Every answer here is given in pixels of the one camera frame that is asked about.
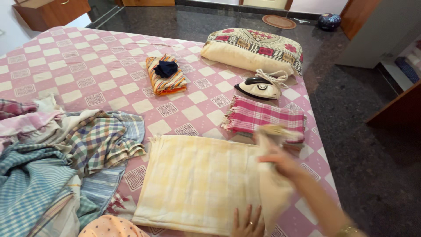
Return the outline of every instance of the round doormat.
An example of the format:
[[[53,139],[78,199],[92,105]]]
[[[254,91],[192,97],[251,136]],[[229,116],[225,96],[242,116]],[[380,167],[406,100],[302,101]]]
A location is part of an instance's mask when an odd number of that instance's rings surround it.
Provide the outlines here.
[[[281,29],[294,29],[297,24],[295,22],[291,21],[290,19],[287,19],[285,17],[275,16],[275,15],[266,15],[262,18],[263,22],[278,27]]]

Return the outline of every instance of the person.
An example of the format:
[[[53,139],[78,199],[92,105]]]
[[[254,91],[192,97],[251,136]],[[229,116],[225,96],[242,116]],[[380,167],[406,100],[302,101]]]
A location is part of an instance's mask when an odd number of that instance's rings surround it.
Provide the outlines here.
[[[323,188],[294,161],[286,150],[273,145],[270,155],[261,156],[259,162],[275,163],[277,171],[288,178],[298,193],[307,201],[313,214],[319,220],[322,233],[327,237],[367,237],[358,230],[355,224],[336,203],[329,197]],[[238,208],[234,210],[234,225],[231,237],[262,237],[264,235],[264,222],[260,221],[261,206],[257,207],[255,215],[251,217],[252,206],[247,207],[243,216],[243,225],[239,225]]]

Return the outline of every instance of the white cable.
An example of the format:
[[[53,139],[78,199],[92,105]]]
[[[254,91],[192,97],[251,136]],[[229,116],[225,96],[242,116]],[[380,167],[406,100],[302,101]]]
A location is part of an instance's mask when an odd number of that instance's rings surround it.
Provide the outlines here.
[[[274,78],[272,75],[275,74],[281,74],[282,76],[278,77],[278,78]],[[277,71],[274,73],[264,73],[262,69],[257,69],[256,70],[256,77],[261,77],[267,81],[269,81],[272,85],[274,85],[279,92],[281,92],[281,88],[282,89],[288,89],[289,86],[287,86],[284,81],[288,80],[288,73],[285,71]]]

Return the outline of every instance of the yellow checkered towel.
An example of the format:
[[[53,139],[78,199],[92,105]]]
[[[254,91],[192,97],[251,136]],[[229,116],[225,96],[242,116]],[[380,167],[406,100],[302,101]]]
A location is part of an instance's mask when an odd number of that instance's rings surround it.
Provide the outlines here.
[[[169,78],[161,78],[155,73],[154,68],[159,64],[160,60],[177,62],[176,58],[169,54],[165,54],[162,57],[149,57],[146,59],[146,66],[148,67],[148,74],[154,93],[156,95],[166,95],[185,91],[187,89],[187,81],[180,69]]]
[[[183,135],[164,135],[151,142],[133,223],[229,236],[234,209],[238,207],[242,216],[247,204],[261,204],[258,146]],[[289,197],[292,188],[287,181],[284,184]],[[271,201],[288,205],[283,197]],[[282,211],[269,215],[279,217]],[[266,220],[264,203],[262,213]],[[270,235],[275,222],[265,224]]]

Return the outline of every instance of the bed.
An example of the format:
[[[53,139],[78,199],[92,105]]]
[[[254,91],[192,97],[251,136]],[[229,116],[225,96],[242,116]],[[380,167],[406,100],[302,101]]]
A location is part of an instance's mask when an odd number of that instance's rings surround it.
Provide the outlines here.
[[[119,110],[139,114],[145,120],[146,139],[153,135],[191,135],[247,141],[224,131],[220,123],[234,94],[234,85],[253,73],[202,58],[204,43],[148,35],[55,27],[30,42],[0,56],[2,98],[29,102],[55,94],[68,112],[86,109]],[[145,59],[164,53],[176,57],[187,79],[185,92],[155,96],[146,73]],[[299,160],[339,205],[335,184],[317,130],[302,78],[283,90],[281,98],[265,103],[303,110],[307,116],[305,147]],[[117,189],[130,216],[136,208],[148,156],[130,159]],[[152,236],[183,236],[174,230],[142,227]],[[319,237],[317,219],[304,199],[294,194],[291,205],[278,220],[273,237]]]

